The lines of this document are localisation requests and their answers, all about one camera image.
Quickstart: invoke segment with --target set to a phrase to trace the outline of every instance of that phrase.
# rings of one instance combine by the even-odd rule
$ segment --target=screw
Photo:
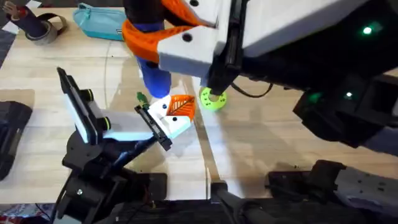
[[[191,4],[191,6],[193,6],[193,7],[199,6],[198,0],[191,0],[191,1],[190,1],[190,4]]]
[[[182,39],[185,42],[191,42],[192,41],[192,35],[191,34],[184,34],[184,35],[182,35]]]

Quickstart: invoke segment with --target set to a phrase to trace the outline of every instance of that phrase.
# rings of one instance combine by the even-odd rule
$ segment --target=table surface
[[[72,19],[75,9],[35,9],[64,16],[70,28],[54,43],[35,46],[20,32],[0,70],[0,100],[33,108],[9,176],[0,182],[0,203],[54,202],[69,170],[61,165],[74,124],[64,104],[56,67],[91,88],[100,108],[134,111],[136,93],[148,92],[137,63],[123,42],[92,39]],[[174,74],[172,94],[198,95],[199,79]],[[252,94],[266,83],[238,78]],[[398,179],[398,158],[352,149],[315,137],[292,110],[301,93],[275,86],[264,98],[249,99],[228,89],[225,108],[214,113],[200,104],[192,127],[165,152],[150,148],[127,165],[137,172],[165,172],[167,199],[206,199],[210,182],[224,180],[241,197],[269,197],[265,176],[272,170],[310,170],[319,159]]]

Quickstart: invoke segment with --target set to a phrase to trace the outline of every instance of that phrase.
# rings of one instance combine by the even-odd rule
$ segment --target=orange gripper part
[[[195,97],[190,95],[172,96],[167,116],[188,116],[192,121],[195,116]]]
[[[143,33],[137,30],[130,21],[126,20],[122,26],[122,35],[126,45],[134,55],[151,62],[159,63],[157,44],[163,39],[192,28],[189,26],[180,26],[157,32]]]
[[[181,0],[162,0],[162,4],[173,14],[189,24],[193,26],[203,25]],[[151,62],[159,63],[159,54],[157,53],[158,43],[168,37],[192,29],[193,26],[179,26],[157,32],[143,33],[126,20],[122,26],[122,35],[126,45],[134,55]]]
[[[185,5],[184,2],[182,2],[182,0],[162,0],[162,4],[170,12],[172,12],[185,22],[193,26],[204,25],[204,23],[200,22],[196,18],[194,13]]]

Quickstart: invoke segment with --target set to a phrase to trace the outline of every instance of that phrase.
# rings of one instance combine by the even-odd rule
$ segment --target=green object
[[[372,35],[383,30],[383,26],[378,22],[372,22],[362,29],[363,35]]]
[[[200,93],[200,101],[201,104],[208,110],[211,111],[218,111],[219,109],[223,108],[226,104],[226,93],[221,94],[216,102],[211,101],[210,96],[210,88],[205,88]]]
[[[311,103],[318,103],[318,101],[319,101],[319,99],[321,98],[321,96],[322,96],[322,93],[314,93],[314,94],[311,94],[311,95],[308,97],[308,100],[309,100]]]
[[[145,109],[149,108],[150,105],[149,105],[149,101],[148,101],[148,98],[146,97],[146,95],[144,95],[141,92],[138,92],[137,99],[143,108],[145,108]]]

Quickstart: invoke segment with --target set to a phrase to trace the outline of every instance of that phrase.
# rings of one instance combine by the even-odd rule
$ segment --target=black cable
[[[169,212],[169,213],[172,213],[172,212],[170,212],[170,207],[164,207],[164,208],[156,208],[156,210],[155,211],[151,211],[151,210],[143,210],[142,208],[144,207],[144,206],[141,206],[141,207],[139,207],[139,208],[132,208],[133,210],[135,210],[135,211],[138,211],[138,212],[141,212],[141,213],[145,213],[145,214],[161,214],[161,213],[166,213],[166,212]]]
[[[225,202],[220,200],[220,204],[223,207],[224,212],[225,212],[226,216],[228,217],[229,222],[231,224],[236,224],[236,221],[235,221],[234,217],[232,216],[231,211],[229,210],[228,206],[225,204]]]
[[[51,220],[50,216],[47,214],[47,212],[45,212],[42,208],[40,208],[40,206],[35,203],[36,207],[49,219]]]
[[[243,94],[243,95],[245,95],[247,97],[250,97],[250,98],[261,98],[261,97],[267,95],[272,90],[272,87],[274,87],[274,84],[269,84],[269,87],[268,87],[267,91],[265,93],[261,94],[261,95],[252,95],[252,94],[246,93],[244,90],[242,90],[240,87],[238,87],[235,83],[232,83],[231,87],[234,88],[234,90],[240,92],[241,94]]]
[[[58,195],[57,201],[55,201],[55,205],[54,205],[54,207],[53,207],[53,209],[52,209],[52,212],[51,212],[51,217],[50,217],[49,224],[53,224],[54,221],[55,221],[55,215],[57,214],[57,207],[58,207],[58,204],[60,203],[60,201],[61,201],[61,199],[62,199],[62,196],[63,196],[64,193],[65,193],[67,184],[68,184],[69,180],[71,179],[73,173],[74,173],[74,171],[71,171],[71,172],[70,172],[67,181],[65,181],[65,183],[64,183],[64,185],[63,185],[63,187],[62,187],[62,189],[61,189],[61,192],[60,192],[60,194]]]
[[[127,220],[126,224],[129,224],[129,222],[132,220],[132,218],[134,218],[134,216],[137,215],[138,212],[141,211],[141,209],[145,206],[146,204],[142,204],[139,208],[135,208],[136,211],[129,217],[129,219]]]

